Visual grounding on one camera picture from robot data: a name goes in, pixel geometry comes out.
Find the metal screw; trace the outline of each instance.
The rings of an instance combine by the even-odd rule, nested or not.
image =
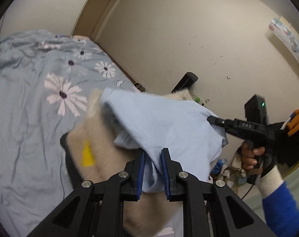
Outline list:
[[[185,172],[185,171],[182,171],[182,172],[179,173],[179,176],[180,176],[181,178],[187,178],[187,177],[188,177],[188,173]]]
[[[224,185],[225,185],[225,183],[224,183],[223,180],[217,180],[217,181],[215,182],[215,184],[216,184],[217,187],[224,187]]]
[[[91,186],[91,182],[90,182],[90,181],[86,180],[86,181],[83,181],[83,182],[82,182],[82,187],[84,187],[84,188],[88,188],[88,187],[90,187],[90,186]]]
[[[129,173],[128,173],[128,172],[125,172],[125,171],[121,171],[121,172],[119,173],[119,177],[121,177],[121,178],[126,178],[126,177],[128,177],[128,175],[129,175]]]

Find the light blue cloth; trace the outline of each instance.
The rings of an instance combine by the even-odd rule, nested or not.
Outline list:
[[[144,192],[164,190],[160,160],[163,148],[169,149],[171,159],[180,162],[184,171],[207,181],[210,162],[227,144],[224,129],[207,121],[208,116],[216,115],[194,101],[106,88],[101,106],[105,117],[122,127],[114,143],[128,149],[141,147],[146,152]]]

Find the finger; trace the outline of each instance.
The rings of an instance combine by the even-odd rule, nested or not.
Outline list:
[[[242,157],[241,160],[242,160],[242,162],[244,162],[248,166],[254,166],[254,165],[257,164],[257,160],[254,160],[254,159],[251,159],[251,158]]]
[[[245,169],[245,170],[250,170],[250,169],[253,169],[254,166],[249,166],[249,165],[246,165],[245,163],[243,163],[242,168]]]
[[[243,150],[246,150],[247,148],[248,148],[247,143],[246,143],[246,142],[243,142],[243,143],[242,143],[242,149],[243,149]]]
[[[264,154],[264,152],[265,152],[265,147],[259,147],[257,149],[253,149],[253,153],[256,156],[261,156],[262,154]]]
[[[245,158],[253,158],[253,157],[255,157],[255,155],[253,154],[253,152],[251,150],[242,150],[242,155]]]

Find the black gripper frame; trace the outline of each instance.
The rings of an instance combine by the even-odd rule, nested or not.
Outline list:
[[[84,181],[28,237],[130,236],[122,227],[123,202],[140,199],[144,165],[145,154],[139,149],[136,160],[125,166],[127,177],[117,173],[100,183]]]
[[[161,158],[167,199],[183,202],[184,237],[211,236],[207,211],[214,237],[276,236],[226,184],[219,187],[216,182],[202,182],[188,172],[181,173],[180,163],[171,160],[167,148]]]

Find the bed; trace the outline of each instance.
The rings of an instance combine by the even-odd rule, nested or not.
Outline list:
[[[46,30],[0,41],[0,222],[26,236],[72,191],[61,136],[93,88],[135,90],[88,38]]]

